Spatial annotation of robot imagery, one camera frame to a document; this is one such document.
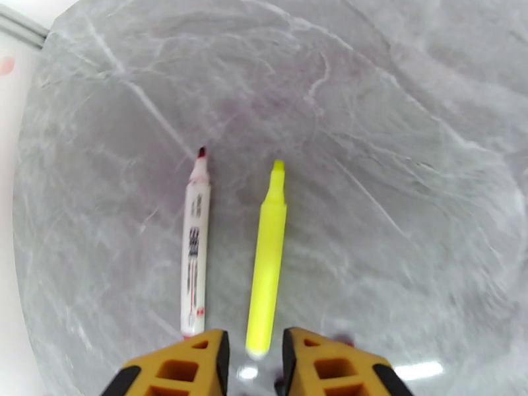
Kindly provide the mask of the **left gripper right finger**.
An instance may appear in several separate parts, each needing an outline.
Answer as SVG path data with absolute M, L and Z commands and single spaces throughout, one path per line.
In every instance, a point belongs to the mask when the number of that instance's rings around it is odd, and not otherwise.
M 281 395 L 412 395 L 384 357 L 299 327 L 282 336 Z

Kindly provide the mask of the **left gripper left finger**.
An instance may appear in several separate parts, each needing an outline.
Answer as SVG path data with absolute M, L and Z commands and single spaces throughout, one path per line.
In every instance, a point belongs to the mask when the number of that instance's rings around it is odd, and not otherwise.
M 103 395 L 226 395 L 228 332 L 213 329 L 134 358 Z

